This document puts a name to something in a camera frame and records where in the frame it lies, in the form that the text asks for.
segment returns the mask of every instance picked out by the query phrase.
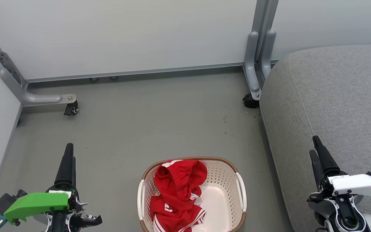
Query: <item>gray sofa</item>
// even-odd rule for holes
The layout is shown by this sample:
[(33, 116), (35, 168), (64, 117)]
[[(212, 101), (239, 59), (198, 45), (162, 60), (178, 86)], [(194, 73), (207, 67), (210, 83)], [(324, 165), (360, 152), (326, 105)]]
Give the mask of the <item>gray sofa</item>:
[[(341, 170), (371, 171), (371, 45), (289, 54), (265, 81), (260, 109), (293, 229), (314, 231), (319, 225), (306, 202), (316, 191), (312, 135)], [(371, 198), (359, 209), (371, 214)]]

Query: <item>white plastic basket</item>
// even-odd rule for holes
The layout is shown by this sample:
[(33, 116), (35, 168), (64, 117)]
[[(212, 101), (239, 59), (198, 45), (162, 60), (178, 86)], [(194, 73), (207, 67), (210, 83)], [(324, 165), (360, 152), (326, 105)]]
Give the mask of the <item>white plastic basket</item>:
[[(243, 179), (236, 167), (223, 158), (187, 157), (177, 160), (200, 160), (207, 167), (207, 180), (201, 185), (201, 207), (207, 215), (202, 224), (193, 226), (193, 232), (237, 232), (246, 219), (247, 196)], [(161, 161), (151, 165), (143, 175), (138, 187), (137, 208), (144, 232), (154, 232), (150, 217), (150, 199), (159, 195), (154, 175)]]

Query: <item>basket handle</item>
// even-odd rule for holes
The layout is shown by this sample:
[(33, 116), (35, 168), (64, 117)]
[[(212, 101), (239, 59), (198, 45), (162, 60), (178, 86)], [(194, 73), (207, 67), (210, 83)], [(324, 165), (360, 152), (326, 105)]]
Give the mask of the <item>basket handle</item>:
[(240, 203), (242, 206), (243, 212), (246, 212), (247, 210), (247, 194), (246, 194), (246, 187), (244, 186), (243, 178), (241, 178), (241, 175), (239, 173), (236, 173), (237, 180), (239, 182), (239, 195), (240, 195)]
[(138, 186), (137, 192), (137, 210), (138, 217), (143, 220), (144, 217), (144, 196), (143, 196), (144, 180), (142, 179), (140, 185)]

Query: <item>floor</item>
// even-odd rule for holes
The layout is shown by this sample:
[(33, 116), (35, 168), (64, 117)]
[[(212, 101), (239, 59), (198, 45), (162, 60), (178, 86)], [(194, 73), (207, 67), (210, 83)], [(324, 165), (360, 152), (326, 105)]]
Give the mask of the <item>floor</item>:
[[(242, 104), (248, 88), (241, 68), (48, 86), (35, 84), (30, 91), (74, 93), (79, 113), (21, 115), (0, 177), (0, 196), (18, 188), (49, 188), (65, 146), (72, 142), (81, 201), (89, 203), (87, 213), (103, 218), (102, 225), (83, 231), (140, 232), (137, 188), (147, 167), (176, 157), (215, 156), (234, 163), (246, 185), (243, 231), (293, 231), (260, 110)], [(30, 218), (0, 231), (44, 231), (44, 225)]]

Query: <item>basket bottom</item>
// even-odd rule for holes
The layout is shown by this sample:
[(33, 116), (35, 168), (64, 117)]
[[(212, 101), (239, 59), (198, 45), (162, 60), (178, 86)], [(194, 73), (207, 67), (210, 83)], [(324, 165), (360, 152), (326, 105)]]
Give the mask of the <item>basket bottom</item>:
[(201, 185), (201, 207), (206, 210), (204, 223), (192, 226), (193, 232), (227, 232), (232, 230), (228, 197), (223, 187), (213, 183)]

